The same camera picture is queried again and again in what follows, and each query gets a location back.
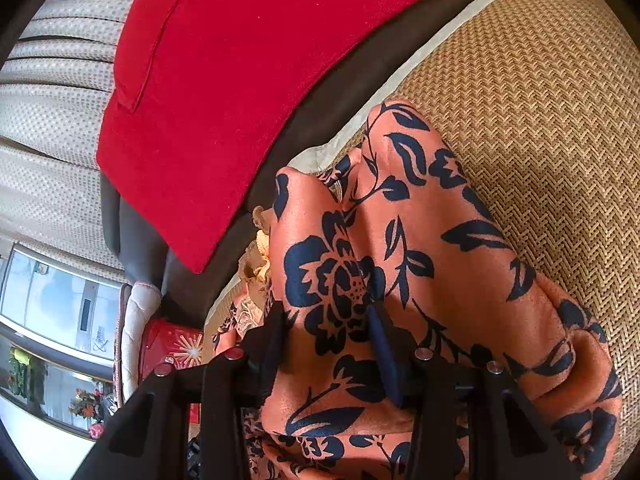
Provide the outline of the red knit blanket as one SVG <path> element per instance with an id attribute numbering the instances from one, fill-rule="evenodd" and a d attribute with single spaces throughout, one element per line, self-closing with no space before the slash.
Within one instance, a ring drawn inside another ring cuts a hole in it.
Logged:
<path id="1" fill-rule="evenodd" d="M 309 90 L 419 0 L 134 0 L 96 161 L 201 272 Z"/>

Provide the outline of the orange black floral garment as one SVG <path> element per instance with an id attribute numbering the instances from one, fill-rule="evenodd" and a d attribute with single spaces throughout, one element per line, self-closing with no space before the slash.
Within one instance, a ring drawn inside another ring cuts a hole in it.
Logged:
<path id="1" fill-rule="evenodd" d="M 437 131 L 408 103 L 373 110 L 362 141 L 321 176 L 285 168 L 239 262 L 246 292 L 227 349 L 273 301 L 288 345 L 273 392 L 244 416 L 255 479 L 400 479 L 410 413 L 387 399 L 367 331 L 381 301 L 419 347 L 502 364 L 583 479 L 608 474 L 622 387 L 603 328 L 523 262 Z"/>

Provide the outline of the woven bamboo sofa mat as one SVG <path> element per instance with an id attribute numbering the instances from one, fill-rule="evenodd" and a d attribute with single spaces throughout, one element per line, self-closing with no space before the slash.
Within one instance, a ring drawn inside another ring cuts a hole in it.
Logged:
<path id="1" fill-rule="evenodd" d="M 497 0 L 400 85 L 514 252 L 603 328 L 639 437 L 639 52 L 602 0 Z"/>

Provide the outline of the dark brown leather sofa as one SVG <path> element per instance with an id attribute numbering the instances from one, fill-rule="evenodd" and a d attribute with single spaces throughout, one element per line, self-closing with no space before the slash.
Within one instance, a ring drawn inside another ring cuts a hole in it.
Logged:
<path id="1" fill-rule="evenodd" d="M 286 121 L 201 272 L 178 259 L 100 169 L 106 244 L 130 280 L 160 290 L 160 314 L 176 324 L 201 327 L 250 241 L 253 209 L 273 200 L 277 171 L 308 148 L 331 140 L 411 55 L 474 1 L 419 0 L 370 32 L 330 68 Z"/>

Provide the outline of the artificial flower arrangement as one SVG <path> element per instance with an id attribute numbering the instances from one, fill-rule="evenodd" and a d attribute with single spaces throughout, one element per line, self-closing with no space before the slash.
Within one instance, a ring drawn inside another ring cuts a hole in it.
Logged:
<path id="1" fill-rule="evenodd" d="M 84 419 L 91 419 L 96 424 L 104 422 L 105 410 L 103 406 L 103 394 L 99 390 L 88 391 L 77 388 L 75 396 L 70 401 L 68 410 L 74 415 Z"/>

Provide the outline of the silver floor air conditioner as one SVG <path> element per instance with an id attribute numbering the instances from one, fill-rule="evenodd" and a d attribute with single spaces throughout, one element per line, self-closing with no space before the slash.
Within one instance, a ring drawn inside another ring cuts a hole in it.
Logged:
<path id="1" fill-rule="evenodd" d="M 16 244 L 1 259 L 1 328 L 68 370 L 109 380 L 120 284 Z"/>

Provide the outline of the red gift box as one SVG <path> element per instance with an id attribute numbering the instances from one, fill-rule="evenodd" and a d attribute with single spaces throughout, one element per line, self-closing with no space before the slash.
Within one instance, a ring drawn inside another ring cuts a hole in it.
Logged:
<path id="1" fill-rule="evenodd" d="M 146 324 L 140 350 L 139 377 L 143 380 L 157 365 L 169 363 L 176 370 L 202 364 L 203 332 L 152 318 Z"/>

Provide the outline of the green jade ornament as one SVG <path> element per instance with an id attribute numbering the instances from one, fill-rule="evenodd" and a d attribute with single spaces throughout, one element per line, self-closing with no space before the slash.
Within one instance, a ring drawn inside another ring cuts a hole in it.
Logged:
<path id="1" fill-rule="evenodd" d="M 9 389 L 14 396 L 43 404 L 44 381 L 47 377 L 46 363 L 20 348 L 13 347 L 9 364 Z"/>

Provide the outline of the beige dotted curtain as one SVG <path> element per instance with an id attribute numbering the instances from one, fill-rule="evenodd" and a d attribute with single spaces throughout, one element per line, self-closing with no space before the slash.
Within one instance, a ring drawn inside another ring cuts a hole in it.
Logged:
<path id="1" fill-rule="evenodd" d="M 134 0 L 28 0 L 1 47 L 1 239 L 116 282 L 96 149 Z"/>

